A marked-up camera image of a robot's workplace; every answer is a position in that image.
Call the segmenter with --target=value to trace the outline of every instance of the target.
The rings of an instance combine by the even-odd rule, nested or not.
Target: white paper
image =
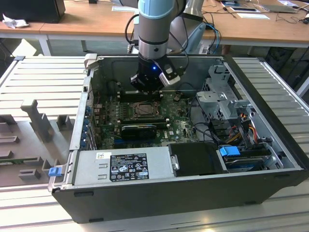
[[[23,19],[12,19],[9,17],[6,17],[4,14],[3,15],[3,20],[2,23],[4,23],[7,27],[9,28],[21,28],[21,27],[27,27],[29,24]]]
[[[255,18],[255,19],[270,19],[265,14],[246,14],[246,13],[237,13],[241,18]]]
[[[112,11],[135,12],[135,8],[128,6],[113,6]]]
[[[278,0],[278,2],[282,3],[285,6],[298,6],[290,1],[282,1],[282,0]]]

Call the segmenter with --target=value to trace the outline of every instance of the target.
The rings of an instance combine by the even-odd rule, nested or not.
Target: warning label
[[[111,156],[110,180],[128,181],[149,179],[146,153]]]

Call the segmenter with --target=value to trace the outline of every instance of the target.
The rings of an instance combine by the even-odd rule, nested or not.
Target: gray floor
[[[36,50],[36,54],[42,54],[41,46],[37,40],[27,40]],[[16,47],[20,44],[20,39],[5,39],[4,44],[8,47],[10,51],[14,51]],[[82,50],[82,45],[80,41],[68,41],[68,40],[52,40],[51,45],[53,48],[53,53],[55,56],[84,56],[86,53]],[[98,53],[100,55],[122,55],[127,53],[127,43],[126,42],[98,42],[98,41],[87,41],[88,52]],[[249,47],[247,46],[232,46],[231,55],[233,56],[243,56],[247,55]],[[253,57],[262,57],[265,58],[268,53],[268,47],[255,47],[252,56]],[[296,61],[305,52],[305,48],[296,49],[291,56],[291,58],[286,62],[284,67],[278,72],[281,77],[286,78],[290,70],[294,67],[296,62],[292,62],[293,59]],[[7,53],[7,62],[10,63],[12,58],[9,57]],[[309,52],[305,55],[304,59],[309,58]],[[4,54],[0,50],[0,76],[5,72],[6,67],[5,63],[1,60],[4,59]],[[304,67],[307,65],[307,62],[300,62],[298,67],[291,74],[288,79],[288,84],[291,84],[294,80],[294,77],[302,72]],[[309,94],[306,94],[304,97],[305,100],[309,100]]]

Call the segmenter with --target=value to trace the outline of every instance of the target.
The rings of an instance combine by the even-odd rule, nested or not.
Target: metal bracket
[[[89,70],[89,69],[96,67],[98,65],[97,64],[98,60],[99,58],[96,53],[86,54],[85,60],[84,60],[85,69]]]

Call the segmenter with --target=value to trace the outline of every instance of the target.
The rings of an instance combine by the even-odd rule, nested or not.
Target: blue plastic clip
[[[224,146],[219,149],[221,156],[239,156],[240,152],[236,146]]]
[[[62,170],[61,167],[50,168],[48,175],[49,176],[61,176],[62,175],[61,170]]]

